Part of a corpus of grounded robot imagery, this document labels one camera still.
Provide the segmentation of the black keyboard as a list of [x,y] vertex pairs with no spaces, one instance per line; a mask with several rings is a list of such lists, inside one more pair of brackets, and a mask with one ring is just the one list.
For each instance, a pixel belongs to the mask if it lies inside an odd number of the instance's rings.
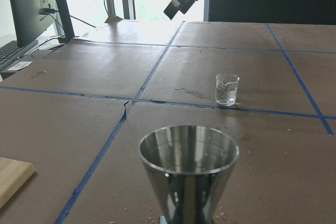
[[26,51],[25,47],[19,47],[16,40],[12,40],[7,44],[1,46],[1,71],[5,70],[10,64],[12,64],[19,55]]

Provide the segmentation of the bamboo cutting board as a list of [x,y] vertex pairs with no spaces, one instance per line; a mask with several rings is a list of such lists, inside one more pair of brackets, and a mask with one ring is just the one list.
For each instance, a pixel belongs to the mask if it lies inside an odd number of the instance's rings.
[[1,157],[1,208],[34,172],[32,163]]

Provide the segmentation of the steel double jigger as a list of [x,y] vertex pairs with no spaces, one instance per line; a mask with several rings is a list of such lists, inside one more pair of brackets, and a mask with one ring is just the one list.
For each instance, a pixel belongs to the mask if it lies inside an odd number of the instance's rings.
[[162,210],[159,223],[213,223],[239,158],[234,139],[204,126],[163,127],[140,140],[139,155]]

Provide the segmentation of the clear glass beaker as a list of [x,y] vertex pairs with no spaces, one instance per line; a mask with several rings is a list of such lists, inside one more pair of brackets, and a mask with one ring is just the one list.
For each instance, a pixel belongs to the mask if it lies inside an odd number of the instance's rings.
[[240,77],[231,73],[216,76],[215,101],[223,106],[232,106],[236,102]]

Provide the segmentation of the black computer monitor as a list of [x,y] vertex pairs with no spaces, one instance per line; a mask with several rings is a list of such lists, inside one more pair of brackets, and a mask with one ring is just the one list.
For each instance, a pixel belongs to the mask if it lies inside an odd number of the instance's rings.
[[75,37],[66,0],[10,0],[16,40],[26,47],[55,21],[59,14],[66,42]]

